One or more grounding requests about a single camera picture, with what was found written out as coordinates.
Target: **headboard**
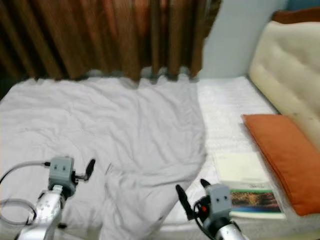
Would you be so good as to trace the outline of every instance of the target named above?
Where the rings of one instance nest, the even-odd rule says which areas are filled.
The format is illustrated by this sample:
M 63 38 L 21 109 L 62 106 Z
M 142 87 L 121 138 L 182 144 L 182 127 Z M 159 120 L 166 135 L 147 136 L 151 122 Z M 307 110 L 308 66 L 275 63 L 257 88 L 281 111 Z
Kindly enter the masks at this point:
M 249 76 L 320 150 L 320 7 L 276 12 L 260 37 Z

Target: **curtain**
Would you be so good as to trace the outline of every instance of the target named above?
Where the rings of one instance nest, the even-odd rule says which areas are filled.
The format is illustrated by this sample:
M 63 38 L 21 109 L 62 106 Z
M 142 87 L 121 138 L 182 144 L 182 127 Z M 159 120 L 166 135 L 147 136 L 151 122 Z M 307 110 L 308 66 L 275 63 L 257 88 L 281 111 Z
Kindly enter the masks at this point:
M 121 71 L 194 77 L 221 0 L 0 0 L 0 69 L 15 79 Z

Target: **book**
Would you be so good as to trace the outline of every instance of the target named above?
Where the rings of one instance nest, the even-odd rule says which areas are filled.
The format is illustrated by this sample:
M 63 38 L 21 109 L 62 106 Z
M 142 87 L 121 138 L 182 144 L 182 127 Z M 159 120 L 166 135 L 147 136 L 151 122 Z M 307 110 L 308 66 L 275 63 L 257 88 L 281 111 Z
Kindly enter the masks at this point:
M 214 155 L 218 177 L 230 188 L 231 216 L 285 219 L 261 161 L 257 152 Z

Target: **wire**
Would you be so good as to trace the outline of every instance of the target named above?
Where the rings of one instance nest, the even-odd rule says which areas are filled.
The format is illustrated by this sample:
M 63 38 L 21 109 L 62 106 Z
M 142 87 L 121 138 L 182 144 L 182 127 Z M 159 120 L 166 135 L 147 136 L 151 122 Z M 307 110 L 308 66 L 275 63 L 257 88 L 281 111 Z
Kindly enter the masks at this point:
M 48 161 L 28 161 L 28 162 L 24 162 L 24 163 L 21 163 L 21 164 L 18 164 L 14 167 L 12 167 L 11 169 L 9 169 L 1 178 L 0 178 L 0 185 L 1 183 L 3 182 L 3 180 L 10 174 L 12 173 L 13 171 L 17 170 L 17 169 L 21 169 L 21 168 L 24 168 L 24 167 L 30 167 L 30 166 L 44 166 L 44 167 L 48 167 L 50 166 L 50 162 Z M 6 219 L 0 211 L 0 220 L 3 220 L 5 221 L 7 224 L 10 224 L 10 225 L 15 225 L 15 226 L 25 226 L 25 225 L 30 225 L 32 224 L 32 222 L 36 219 L 37 217 L 37 211 L 36 211 L 36 207 L 26 201 L 26 200 L 23 200 L 23 199 L 5 199 L 5 200 L 1 200 L 0 201 L 0 206 L 5 206 L 5 205 L 20 205 L 22 206 L 23 208 L 26 208 L 26 209 L 30 209 L 32 210 L 33 212 L 33 219 L 31 222 L 17 222 L 17 221 L 10 221 L 8 219 Z
M 193 205 L 193 214 L 194 214 L 194 220 L 196 222 L 196 224 L 198 225 L 198 227 L 200 228 L 200 230 L 211 240 L 215 240 L 211 234 L 206 230 L 204 229 L 204 227 L 200 224 L 200 222 L 198 221 L 198 216 L 197 216 L 197 213 L 196 213 L 196 206 L 198 205 L 198 202 L 196 202 L 194 205 Z

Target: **pillow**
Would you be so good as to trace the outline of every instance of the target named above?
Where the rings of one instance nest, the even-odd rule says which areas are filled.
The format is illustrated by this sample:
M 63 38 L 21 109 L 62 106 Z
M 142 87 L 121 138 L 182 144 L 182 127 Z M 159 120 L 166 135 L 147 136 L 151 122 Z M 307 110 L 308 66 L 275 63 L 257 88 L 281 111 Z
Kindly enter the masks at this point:
M 300 216 L 320 213 L 318 149 L 286 116 L 244 115 L 244 123 L 281 182 L 295 212 Z

